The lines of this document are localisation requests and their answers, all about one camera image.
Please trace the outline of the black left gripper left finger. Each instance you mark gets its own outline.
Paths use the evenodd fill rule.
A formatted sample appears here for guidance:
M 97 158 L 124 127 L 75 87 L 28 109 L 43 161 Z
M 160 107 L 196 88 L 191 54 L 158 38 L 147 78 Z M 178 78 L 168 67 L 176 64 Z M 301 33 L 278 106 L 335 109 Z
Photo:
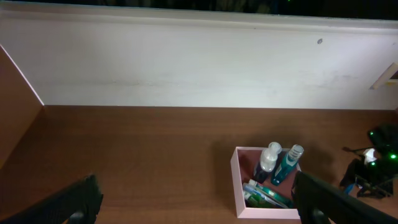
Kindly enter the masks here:
M 103 194 L 95 175 L 88 175 L 27 209 L 1 220 L 1 224 L 94 224 Z

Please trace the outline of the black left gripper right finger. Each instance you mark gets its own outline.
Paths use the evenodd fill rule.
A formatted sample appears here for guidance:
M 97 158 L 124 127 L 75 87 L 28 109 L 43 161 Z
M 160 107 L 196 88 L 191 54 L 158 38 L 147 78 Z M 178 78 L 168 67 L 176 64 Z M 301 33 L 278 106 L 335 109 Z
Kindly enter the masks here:
M 303 224 L 397 224 L 396 218 L 304 172 L 296 173 L 292 190 Z

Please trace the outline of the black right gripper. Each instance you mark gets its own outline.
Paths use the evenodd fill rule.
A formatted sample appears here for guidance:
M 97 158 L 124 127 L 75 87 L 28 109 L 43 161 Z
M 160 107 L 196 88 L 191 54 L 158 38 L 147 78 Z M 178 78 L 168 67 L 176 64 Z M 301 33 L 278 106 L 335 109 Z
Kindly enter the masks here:
M 343 148 L 357 158 L 348 165 L 339 187 L 343 190 L 345 185 L 356 184 L 359 188 L 358 197 L 391 197 L 394 194 L 393 181 L 397 179 L 397 125 L 382 124 L 370 129 L 367 136 L 371 146 L 360 149 Z M 377 160 L 373 166 L 364 164 L 363 152 L 369 148 L 376 150 L 374 155 Z

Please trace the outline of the blue disposable razor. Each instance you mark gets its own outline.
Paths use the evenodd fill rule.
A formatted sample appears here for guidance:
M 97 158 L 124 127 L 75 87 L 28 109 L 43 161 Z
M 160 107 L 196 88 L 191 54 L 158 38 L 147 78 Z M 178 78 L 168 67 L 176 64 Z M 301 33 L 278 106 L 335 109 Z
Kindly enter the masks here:
M 354 189 L 354 187 L 356 186 L 356 184 L 348 184 L 348 185 L 345 185 L 345 186 L 343 186 L 343 192 L 345 193 L 345 194 L 350 194 L 351 193 L 351 191 Z

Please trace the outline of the green toothpaste tube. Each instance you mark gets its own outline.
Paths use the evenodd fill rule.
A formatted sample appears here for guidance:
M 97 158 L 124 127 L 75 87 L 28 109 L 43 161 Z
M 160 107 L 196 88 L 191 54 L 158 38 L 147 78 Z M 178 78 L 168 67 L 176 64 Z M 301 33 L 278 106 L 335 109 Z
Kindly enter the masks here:
M 284 197 L 281 194 L 278 194 L 276 191 L 263 186 L 262 184 L 256 182 L 255 180 L 250 179 L 249 184 L 257 187 L 265 195 L 267 195 L 270 198 L 273 198 L 276 202 L 279 202 L 280 204 L 285 205 L 285 208 L 293 208 L 294 203 L 293 203 L 293 201 L 291 201 L 291 199 Z

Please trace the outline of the green Listerine mouthwash bottle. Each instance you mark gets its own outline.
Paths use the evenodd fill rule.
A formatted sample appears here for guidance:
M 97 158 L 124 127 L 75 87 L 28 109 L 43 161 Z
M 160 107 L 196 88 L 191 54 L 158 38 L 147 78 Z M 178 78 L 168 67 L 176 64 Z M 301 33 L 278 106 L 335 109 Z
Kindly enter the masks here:
M 296 168 L 297 163 L 304 152 L 301 145 L 295 144 L 285 153 L 278 168 L 274 171 L 271 177 L 271 184 L 278 186 L 285 178 Z

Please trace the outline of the clear bottle dark blue base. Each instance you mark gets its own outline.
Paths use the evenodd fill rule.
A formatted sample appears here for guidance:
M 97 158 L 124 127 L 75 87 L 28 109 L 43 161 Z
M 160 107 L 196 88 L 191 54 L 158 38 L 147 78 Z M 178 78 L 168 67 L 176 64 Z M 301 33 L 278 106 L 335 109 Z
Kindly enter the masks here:
M 275 168 L 282 146 L 277 142 L 271 142 L 263 149 L 258 163 L 253 172 L 253 179 L 260 184 L 263 183 Z

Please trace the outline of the blue white toothbrush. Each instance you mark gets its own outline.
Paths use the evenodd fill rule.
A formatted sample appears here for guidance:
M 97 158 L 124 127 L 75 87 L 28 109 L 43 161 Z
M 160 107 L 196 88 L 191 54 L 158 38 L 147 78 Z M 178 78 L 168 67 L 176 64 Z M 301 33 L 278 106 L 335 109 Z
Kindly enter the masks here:
M 267 203 L 270 203 L 270 204 L 272 204 L 276 207 L 280 207 L 280 208 L 289 208 L 287 205 L 284 205 L 281 202 L 277 202 L 276 200 L 274 200 L 270 196 L 266 195 L 263 191 L 261 191 L 257 187 L 250 185 L 248 183 L 243 183 L 243 190 L 246 192 L 249 192 L 253 196 L 257 197 L 260 202 L 267 202 Z

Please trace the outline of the green white Dettol soap box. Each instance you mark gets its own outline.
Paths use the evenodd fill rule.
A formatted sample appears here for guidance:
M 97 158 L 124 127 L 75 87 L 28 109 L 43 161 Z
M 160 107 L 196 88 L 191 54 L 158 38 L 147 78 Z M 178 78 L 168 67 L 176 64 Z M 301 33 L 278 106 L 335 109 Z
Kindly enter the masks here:
M 264 200 L 262 197 L 252 194 L 250 192 L 244 191 L 243 196 L 245 201 L 250 207 L 254 208 L 274 208 L 273 204 Z

